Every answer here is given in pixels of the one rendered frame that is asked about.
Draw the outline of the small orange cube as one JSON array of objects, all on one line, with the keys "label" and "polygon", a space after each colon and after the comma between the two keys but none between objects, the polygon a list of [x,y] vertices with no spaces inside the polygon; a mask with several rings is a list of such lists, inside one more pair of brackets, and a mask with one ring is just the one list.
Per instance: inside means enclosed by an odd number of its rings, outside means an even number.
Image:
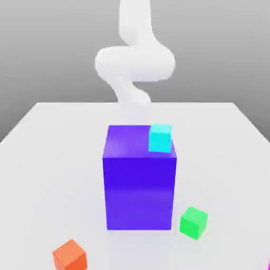
[{"label": "small orange cube", "polygon": [[56,270],[86,270],[88,268],[86,252],[73,239],[53,252]]}]

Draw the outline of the small green cube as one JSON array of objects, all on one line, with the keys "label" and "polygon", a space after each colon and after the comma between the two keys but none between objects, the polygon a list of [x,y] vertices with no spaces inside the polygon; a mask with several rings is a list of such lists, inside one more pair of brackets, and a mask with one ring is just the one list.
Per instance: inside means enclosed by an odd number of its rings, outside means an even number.
[{"label": "small green cube", "polygon": [[179,231],[194,240],[198,240],[207,226],[208,214],[195,207],[189,207],[180,219]]}]

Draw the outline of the small cyan cube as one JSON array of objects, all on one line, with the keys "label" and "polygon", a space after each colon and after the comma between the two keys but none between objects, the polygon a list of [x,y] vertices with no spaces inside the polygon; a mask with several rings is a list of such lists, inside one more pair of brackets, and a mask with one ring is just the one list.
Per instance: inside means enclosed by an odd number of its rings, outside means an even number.
[{"label": "small cyan cube", "polygon": [[149,130],[148,150],[151,152],[165,152],[171,151],[172,143],[172,125],[154,123]]}]

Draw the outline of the large purple box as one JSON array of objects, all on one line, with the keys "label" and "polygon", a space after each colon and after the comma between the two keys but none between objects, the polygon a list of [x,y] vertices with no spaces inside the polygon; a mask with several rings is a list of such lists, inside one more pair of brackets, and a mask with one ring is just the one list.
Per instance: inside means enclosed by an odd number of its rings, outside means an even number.
[{"label": "large purple box", "polygon": [[150,126],[110,125],[103,151],[108,230],[170,230],[177,155],[148,150]]}]

